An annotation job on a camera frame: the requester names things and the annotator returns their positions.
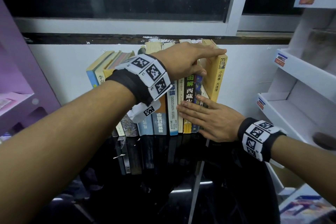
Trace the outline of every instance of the window frame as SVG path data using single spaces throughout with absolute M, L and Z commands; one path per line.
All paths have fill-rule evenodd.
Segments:
M 242 14 L 245 1 L 231 0 L 225 22 L 23 17 L 15 22 L 24 33 L 236 36 L 237 31 L 294 32 L 300 21 L 295 15 Z

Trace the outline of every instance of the white wall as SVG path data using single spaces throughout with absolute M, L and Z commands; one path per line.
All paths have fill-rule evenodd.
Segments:
M 86 68 L 105 50 L 136 53 L 140 45 L 29 45 L 59 102 L 64 105 L 91 90 Z M 275 50 L 286 45 L 219 45 L 227 49 L 228 62 L 220 88 L 218 103 L 245 116 L 263 118 L 256 105 L 256 94 L 267 92 L 276 66 Z

